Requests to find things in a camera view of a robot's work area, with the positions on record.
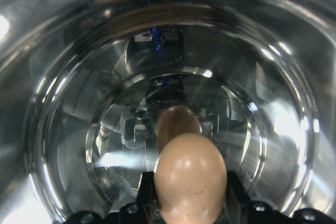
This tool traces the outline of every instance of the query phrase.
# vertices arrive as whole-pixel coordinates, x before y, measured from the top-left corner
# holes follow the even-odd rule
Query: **brown egg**
[[[163,112],[156,123],[155,137],[159,152],[178,135],[201,132],[201,124],[191,109],[182,105],[170,107]]]
[[[167,224],[210,224],[225,199],[223,157],[207,138],[187,133],[162,150],[154,173],[159,211]]]

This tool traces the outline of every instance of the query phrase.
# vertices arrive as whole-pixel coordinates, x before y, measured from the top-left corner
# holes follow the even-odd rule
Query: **egg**
[[[167,224],[213,223],[223,207],[226,184],[223,157],[207,138],[186,133],[162,149],[154,185]]]
[[[184,133],[202,132],[201,124],[194,112],[186,106],[178,105],[165,110],[155,127],[159,152],[174,137]]]

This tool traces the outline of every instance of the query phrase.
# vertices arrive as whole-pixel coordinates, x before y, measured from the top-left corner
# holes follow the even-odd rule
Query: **metal screw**
[[[307,221],[315,221],[316,220],[315,215],[311,211],[308,211],[308,210],[302,212],[302,217]]]
[[[90,224],[92,223],[95,219],[92,213],[86,213],[83,215],[83,217],[80,219],[81,224]]]
[[[139,210],[139,208],[138,208],[137,204],[131,204],[131,205],[129,205],[128,208],[127,208],[127,212],[128,212],[129,214],[134,214],[134,213],[136,213],[138,210]]]
[[[253,207],[258,212],[264,212],[266,210],[265,205],[261,202],[256,202]]]

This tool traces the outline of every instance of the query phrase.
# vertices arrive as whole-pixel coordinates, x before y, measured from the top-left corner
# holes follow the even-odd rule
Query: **black mechanical part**
[[[336,224],[335,220],[312,208],[297,210],[293,218],[289,218],[263,201],[251,200],[235,172],[228,171],[227,178],[225,210],[230,224]],[[119,213],[110,213],[104,219],[93,212],[81,211],[72,215],[65,224],[151,224],[155,199],[154,173],[144,172],[136,202],[122,207]],[[224,224],[221,220],[215,223]]]

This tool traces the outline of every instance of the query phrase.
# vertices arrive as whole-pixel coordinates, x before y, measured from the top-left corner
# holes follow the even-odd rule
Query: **shiny metal surface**
[[[213,142],[252,197],[336,218],[335,17],[335,0],[0,0],[0,222],[129,202],[155,143],[97,136],[132,120],[113,104],[181,74],[188,101],[220,107]],[[183,43],[162,53],[154,29]],[[136,167],[95,165],[118,150]]]

